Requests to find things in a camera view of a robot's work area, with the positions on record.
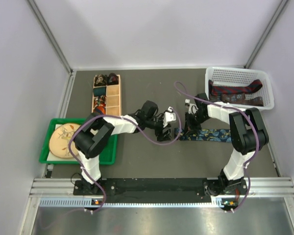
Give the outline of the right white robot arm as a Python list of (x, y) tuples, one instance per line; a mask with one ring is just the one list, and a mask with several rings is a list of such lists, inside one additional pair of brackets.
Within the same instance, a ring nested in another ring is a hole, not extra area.
[[(257, 108), (237, 109), (223, 102), (208, 103), (206, 94), (195, 96), (195, 103), (185, 101), (189, 110), (185, 114), (182, 140), (230, 142), (231, 157), (216, 181), (208, 182), (209, 195), (229, 194), (243, 184), (245, 170), (261, 148), (269, 142), (260, 111)], [(201, 124), (210, 118), (229, 124), (229, 130), (204, 130)]]

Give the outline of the blue floral tie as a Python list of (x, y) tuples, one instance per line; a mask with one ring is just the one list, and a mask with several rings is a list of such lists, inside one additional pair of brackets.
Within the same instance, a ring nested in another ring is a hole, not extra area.
[(181, 130), (179, 135), (180, 141), (216, 141), (231, 143), (231, 134), (229, 129), (201, 129), (199, 131), (185, 134)]

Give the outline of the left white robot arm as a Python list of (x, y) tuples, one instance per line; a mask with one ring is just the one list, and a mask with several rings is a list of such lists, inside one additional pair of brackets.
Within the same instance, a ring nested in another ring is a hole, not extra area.
[(68, 144), (69, 152), (81, 167), (81, 180), (75, 184), (77, 190), (90, 194), (103, 190), (99, 156), (111, 136), (142, 133), (149, 128), (155, 132), (155, 144), (168, 145), (171, 140), (171, 123), (176, 120), (179, 117), (172, 107), (159, 114), (157, 104), (149, 100), (134, 113), (124, 116), (93, 112), (73, 134)]

